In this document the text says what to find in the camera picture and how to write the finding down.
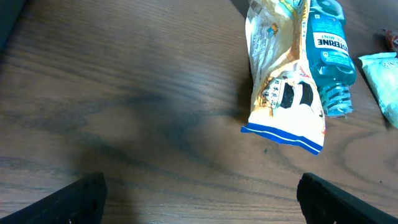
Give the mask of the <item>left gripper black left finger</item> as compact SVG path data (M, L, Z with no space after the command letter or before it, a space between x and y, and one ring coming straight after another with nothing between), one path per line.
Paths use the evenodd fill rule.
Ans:
M107 196L102 172L95 172L1 218L1 224L100 224Z

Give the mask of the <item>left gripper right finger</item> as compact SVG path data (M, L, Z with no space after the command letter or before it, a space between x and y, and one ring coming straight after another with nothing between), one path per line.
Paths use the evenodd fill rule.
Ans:
M297 200L307 223L397 223L396 217L310 172L298 183Z

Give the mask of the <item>yellow noodle snack bag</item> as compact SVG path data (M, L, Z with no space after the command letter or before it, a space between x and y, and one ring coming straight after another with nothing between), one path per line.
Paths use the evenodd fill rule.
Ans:
M326 127L306 52L309 6L306 0L249 0L245 32L253 91L241 132L317 155Z

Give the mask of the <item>teal wet wipes pack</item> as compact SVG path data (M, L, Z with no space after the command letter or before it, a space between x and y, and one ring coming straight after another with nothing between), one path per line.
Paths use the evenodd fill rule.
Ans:
M359 59L382 114L397 128L397 53L364 55Z

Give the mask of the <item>teal mouthwash bottle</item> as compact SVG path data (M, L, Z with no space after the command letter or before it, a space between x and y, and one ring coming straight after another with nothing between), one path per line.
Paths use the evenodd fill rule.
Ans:
M353 111L349 88L356 69L349 56L342 6L336 0L311 0L306 38L310 71L326 116Z

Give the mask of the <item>red chocolate bar wrapper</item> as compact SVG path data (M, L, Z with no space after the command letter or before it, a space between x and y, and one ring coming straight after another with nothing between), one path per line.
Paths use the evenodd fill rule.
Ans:
M397 52L398 32L396 30L388 30L388 29L384 29L384 32L388 48L392 52Z

